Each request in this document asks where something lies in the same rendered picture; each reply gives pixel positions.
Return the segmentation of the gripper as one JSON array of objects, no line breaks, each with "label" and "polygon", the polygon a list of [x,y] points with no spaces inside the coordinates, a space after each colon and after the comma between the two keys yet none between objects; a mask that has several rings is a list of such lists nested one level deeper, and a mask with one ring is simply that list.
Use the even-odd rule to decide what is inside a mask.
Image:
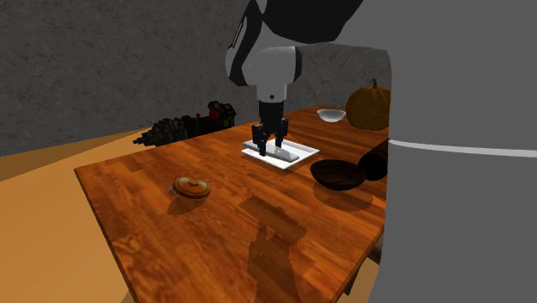
[{"label": "gripper", "polygon": [[252,142],[261,156],[266,156],[266,143],[275,134],[275,146],[281,148],[288,132],[288,119],[283,118],[284,102],[259,102],[261,123],[251,127]]}]

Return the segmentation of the grey flat bar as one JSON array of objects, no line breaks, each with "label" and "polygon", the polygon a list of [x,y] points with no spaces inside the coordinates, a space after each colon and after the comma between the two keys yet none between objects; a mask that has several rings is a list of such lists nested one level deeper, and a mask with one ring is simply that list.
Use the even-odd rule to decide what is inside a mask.
[{"label": "grey flat bar", "polygon": [[299,159],[299,156],[291,153],[290,151],[283,148],[283,146],[277,146],[273,142],[268,142],[265,145],[265,153],[261,154],[261,150],[257,145],[253,145],[250,148],[255,152],[256,156],[259,156],[261,160],[280,160],[287,163],[292,163],[295,160]]}]

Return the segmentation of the white rectangular plate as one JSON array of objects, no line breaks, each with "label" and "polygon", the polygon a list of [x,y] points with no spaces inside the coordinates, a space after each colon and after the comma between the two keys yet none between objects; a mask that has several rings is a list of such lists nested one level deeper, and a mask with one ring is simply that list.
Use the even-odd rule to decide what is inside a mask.
[{"label": "white rectangular plate", "polygon": [[[252,142],[252,140],[243,142],[243,147],[244,148],[242,150],[242,153],[247,155],[247,156],[256,158],[258,160],[261,160],[261,158],[259,156],[256,156],[255,152],[250,149],[253,145],[254,145],[254,143]],[[295,142],[292,142],[292,141],[286,140],[286,139],[283,140],[282,146],[283,146],[284,149],[290,151],[291,153],[298,155],[299,159],[293,161],[292,163],[287,163],[287,162],[283,162],[283,161],[275,160],[275,159],[273,159],[273,160],[261,160],[261,161],[266,163],[266,164],[270,164],[270,165],[272,165],[272,166],[274,166],[276,168],[279,168],[281,170],[286,170],[289,167],[291,167],[293,165],[296,165],[296,164],[300,163],[301,161],[303,161],[303,160],[305,160],[305,159],[307,159],[307,158],[319,153],[318,149],[312,148],[310,146],[298,144],[298,143],[295,143]]]}]

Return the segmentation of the white bowl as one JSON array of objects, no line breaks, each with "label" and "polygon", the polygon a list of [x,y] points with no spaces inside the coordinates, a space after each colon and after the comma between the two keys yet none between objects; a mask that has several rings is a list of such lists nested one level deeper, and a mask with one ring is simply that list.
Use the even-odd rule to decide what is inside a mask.
[{"label": "white bowl", "polygon": [[318,116],[322,121],[335,123],[341,121],[346,115],[346,112],[340,109],[320,109]]}]

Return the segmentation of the dark brown bowl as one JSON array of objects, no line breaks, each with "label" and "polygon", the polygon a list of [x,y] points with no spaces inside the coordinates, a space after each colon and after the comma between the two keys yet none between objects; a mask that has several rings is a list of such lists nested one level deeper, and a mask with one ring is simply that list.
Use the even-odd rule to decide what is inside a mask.
[{"label": "dark brown bowl", "polygon": [[319,160],[311,165],[310,172],[319,184],[337,191],[356,188],[367,177],[357,164],[337,159]]}]

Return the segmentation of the black blocky toy with red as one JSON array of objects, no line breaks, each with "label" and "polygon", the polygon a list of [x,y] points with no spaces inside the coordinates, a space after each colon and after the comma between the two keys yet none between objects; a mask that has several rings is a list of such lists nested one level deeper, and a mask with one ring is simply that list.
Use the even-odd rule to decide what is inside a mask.
[{"label": "black blocky toy with red", "polygon": [[201,135],[218,132],[235,125],[237,115],[230,103],[211,101],[207,104],[208,114],[184,115],[181,118],[164,118],[141,136],[134,139],[135,145],[161,146]]}]

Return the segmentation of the orange pumpkin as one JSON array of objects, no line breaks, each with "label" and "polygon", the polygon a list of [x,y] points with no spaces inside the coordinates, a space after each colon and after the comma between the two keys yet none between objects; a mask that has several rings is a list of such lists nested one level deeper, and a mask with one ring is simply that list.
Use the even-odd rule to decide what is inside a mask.
[{"label": "orange pumpkin", "polygon": [[389,126],[391,91],[381,88],[377,79],[372,85],[356,90],[345,107],[349,124],[357,129],[379,131]]}]

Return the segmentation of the dark brown cylinder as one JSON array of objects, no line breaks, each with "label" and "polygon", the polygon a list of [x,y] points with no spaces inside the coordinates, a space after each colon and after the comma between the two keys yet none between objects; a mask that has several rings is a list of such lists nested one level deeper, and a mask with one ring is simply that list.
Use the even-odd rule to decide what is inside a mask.
[{"label": "dark brown cylinder", "polygon": [[378,181],[387,175],[388,143],[386,139],[364,154],[358,166],[366,173],[368,181]]}]

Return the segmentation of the wooden table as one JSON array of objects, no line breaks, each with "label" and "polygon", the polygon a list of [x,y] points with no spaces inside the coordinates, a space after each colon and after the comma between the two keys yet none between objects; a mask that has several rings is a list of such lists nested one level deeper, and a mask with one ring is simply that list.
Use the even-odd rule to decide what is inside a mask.
[{"label": "wooden table", "polygon": [[[312,159],[242,153],[249,125],[78,167],[135,303],[336,303],[380,236],[386,182],[333,191]],[[180,177],[208,196],[169,195]]]}]

